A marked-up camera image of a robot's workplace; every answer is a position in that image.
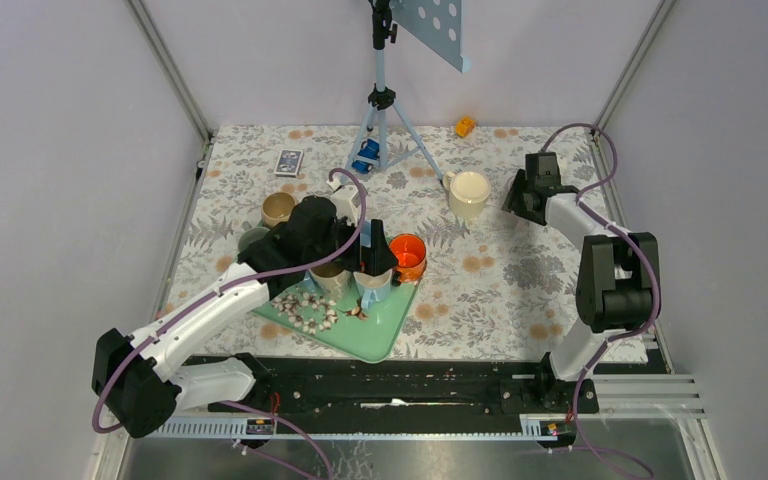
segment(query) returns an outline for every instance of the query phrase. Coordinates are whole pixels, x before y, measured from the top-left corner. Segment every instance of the mint green tray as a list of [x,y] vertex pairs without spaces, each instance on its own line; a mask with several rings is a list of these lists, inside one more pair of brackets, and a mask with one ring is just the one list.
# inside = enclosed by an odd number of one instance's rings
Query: mint green tray
[[[378,363],[387,358],[390,352],[393,351],[396,338],[398,338],[399,333],[402,331],[405,317],[418,289],[418,283],[393,287],[387,300],[378,302],[363,311],[367,318],[366,320],[361,320],[344,313],[357,307],[359,295],[357,287],[352,282],[351,290],[343,296],[336,306],[330,307],[337,311],[337,323],[332,325],[330,330],[317,329],[316,335],[309,335],[302,332],[301,328],[296,328],[289,321],[286,313],[279,312],[271,304],[256,308],[254,313],[282,327],[289,328],[300,335],[339,350],[346,355],[367,363]],[[278,298],[284,298],[287,295],[295,295],[296,298],[299,298],[306,291],[299,285],[296,285],[295,287],[288,288]],[[305,322],[309,318],[314,318],[316,323],[319,324],[325,319],[324,311],[314,310],[309,306],[299,308],[297,314],[301,315]]]

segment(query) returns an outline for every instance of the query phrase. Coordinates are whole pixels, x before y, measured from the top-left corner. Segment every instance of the orange block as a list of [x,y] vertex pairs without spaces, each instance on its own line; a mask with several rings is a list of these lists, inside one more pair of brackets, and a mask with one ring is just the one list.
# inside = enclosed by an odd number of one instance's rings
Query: orange block
[[469,117],[463,117],[458,124],[455,125],[455,133],[460,137],[465,137],[472,132],[473,128],[475,128],[475,120]]

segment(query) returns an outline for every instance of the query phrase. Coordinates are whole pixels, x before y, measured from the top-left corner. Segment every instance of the white mug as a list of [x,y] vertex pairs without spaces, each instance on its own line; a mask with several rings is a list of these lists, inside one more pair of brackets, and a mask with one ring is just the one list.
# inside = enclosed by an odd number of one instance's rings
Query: white mug
[[325,296],[339,301],[352,283],[352,274],[333,263],[326,263],[310,269],[310,276],[322,287]]
[[476,172],[446,172],[443,187],[449,191],[449,208],[465,220],[477,217],[490,198],[490,182]]

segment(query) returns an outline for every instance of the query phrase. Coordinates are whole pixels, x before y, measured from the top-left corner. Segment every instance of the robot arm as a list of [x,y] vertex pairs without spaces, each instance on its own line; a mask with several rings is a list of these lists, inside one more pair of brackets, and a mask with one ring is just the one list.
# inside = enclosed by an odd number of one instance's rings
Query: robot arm
[[[187,303],[127,337],[112,329],[99,338],[92,388],[100,398],[108,390],[104,403],[131,436],[148,435],[176,411],[236,401],[248,394],[255,378],[238,359],[183,364],[229,323],[299,283],[305,272],[293,267],[331,256],[347,244],[355,225],[364,220],[358,210],[359,195],[356,185],[348,185],[330,199],[306,197],[288,222],[240,252],[227,271]],[[365,233],[341,249],[343,253],[333,261],[347,270],[372,275],[396,266],[381,221],[363,223]],[[259,272],[275,274],[246,281]],[[131,360],[123,366],[129,356]]]
[[[578,206],[578,189],[561,184],[554,153],[528,154],[525,163],[525,170],[514,177],[503,210],[559,230],[581,252],[575,293],[580,318],[544,357],[548,384],[571,382],[606,339],[646,322],[652,310],[652,284],[628,244]],[[657,275],[655,237],[619,229],[637,243]]]

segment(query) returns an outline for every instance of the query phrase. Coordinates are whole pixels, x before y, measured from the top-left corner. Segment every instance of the tripod stand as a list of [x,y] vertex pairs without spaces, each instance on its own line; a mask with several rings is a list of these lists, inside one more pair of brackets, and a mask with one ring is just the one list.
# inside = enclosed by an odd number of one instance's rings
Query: tripod stand
[[[352,150],[349,152],[349,158],[346,161],[346,169],[352,166],[355,162],[362,162],[363,164],[372,165],[381,170],[387,167],[393,166],[402,160],[412,156],[416,152],[421,151],[428,160],[428,164],[434,169],[434,173],[437,175],[437,179],[443,180],[443,172],[440,171],[440,167],[434,162],[431,157],[431,153],[425,147],[425,143],[422,142],[422,138],[416,133],[410,119],[405,115],[402,110],[399,101],[396,100],[396,92],[387,88],[384,82],[384,47],[386,40],[389,38],[390,43],[396,43],[396,34],[398,33],[398,25],[393,25],[393,13],[390,9],[390,0],[369,0],[372,6],[372,47],[375,49],[375,86],[372,93],[367,97],[369,107],[366,110],[366,115],[363,117],[363,123],[361,123],[358,134],[355,137],[355,143],[352,146]],[[397,158],[390,159],[387,153],[387,109],[393,107],[396,114],[405,124],[408,132],[416,143],[416,148],[411,149],[407,153],[400,155]],[[364,156],[359,155],[359,149],[364,137],[372,131],[373,114],[378,112],[378,155]]]

